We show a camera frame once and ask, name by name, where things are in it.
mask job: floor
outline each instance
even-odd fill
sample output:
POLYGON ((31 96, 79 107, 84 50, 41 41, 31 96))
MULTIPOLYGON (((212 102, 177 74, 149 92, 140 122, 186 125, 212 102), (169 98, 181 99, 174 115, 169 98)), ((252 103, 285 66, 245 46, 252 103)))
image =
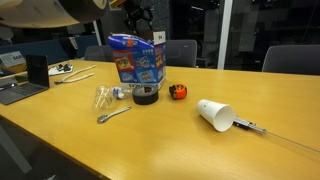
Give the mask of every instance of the floor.
POLYGON ((100 180, 91 172, 5 120, 0 119, 0 124, 32 166, 32 170, 24 174, 0 145, 1 180, 100 180))

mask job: notebook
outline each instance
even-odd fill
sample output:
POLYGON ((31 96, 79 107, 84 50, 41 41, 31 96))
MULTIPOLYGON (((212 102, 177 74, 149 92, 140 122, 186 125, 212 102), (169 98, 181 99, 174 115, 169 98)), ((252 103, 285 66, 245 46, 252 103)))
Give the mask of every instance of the notebook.
POLYGON ((8 105, 49 89, 47 57, 27 55, 26 63, 28 82, 0 91, 0 103, 8 105))

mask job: wooden table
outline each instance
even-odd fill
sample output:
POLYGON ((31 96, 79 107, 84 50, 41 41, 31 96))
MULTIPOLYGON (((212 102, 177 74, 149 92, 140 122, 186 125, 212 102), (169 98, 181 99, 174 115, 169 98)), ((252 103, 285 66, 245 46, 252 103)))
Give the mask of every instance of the wooden table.
POLYGON ((8 106, 0 114, 57 151, 111 179, 319 179, 320 153, 282 139, 231 127, 219 133, 196 111, 201 99, 230 104, 240 118, 320 149, 320 77, 167 67, 159 100, 132 99, 132 109, 96 122, 99 85, 119 85, 112 63, 73 60, 74 70, 98 66, 78 82, 51 88, 8 106), (183 83, 188 95, 172 100, 168 87, 183 83))

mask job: desk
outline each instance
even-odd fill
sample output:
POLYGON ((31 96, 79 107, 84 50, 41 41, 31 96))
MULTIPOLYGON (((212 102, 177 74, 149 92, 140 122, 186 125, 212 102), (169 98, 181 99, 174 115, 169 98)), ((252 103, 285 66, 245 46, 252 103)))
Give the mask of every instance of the desk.
POLYGON ((119 85, 112 63, 95 76, 55 85, 9 106, 1 116, 69 158, 111 179, 318 179, 320 154, 281 139, 231 127, 219 133, 196 111, 200 99, 230 104, 238 116, 270 132, 320 149, 320 77, 167 67, 159 100, 96 122, 91 106, 99 85, 119 85), (188 96, 172 100, 168 87, 184 83, 188 96))

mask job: black chair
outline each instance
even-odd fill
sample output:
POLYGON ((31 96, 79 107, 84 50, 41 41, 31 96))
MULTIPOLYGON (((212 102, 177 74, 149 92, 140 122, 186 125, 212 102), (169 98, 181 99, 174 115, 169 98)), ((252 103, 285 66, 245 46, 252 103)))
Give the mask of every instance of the black chair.
POLYGON ((272 46, 262 72, 320 75, 320 45, 272 46))
POLYGON ((89 46, 84 54, 84 60, 114 62, 113 52, 109 45, 89 46))
POLYGON ((166 65, 196 67, 197 42, 195 40, 167 40, 166 65))

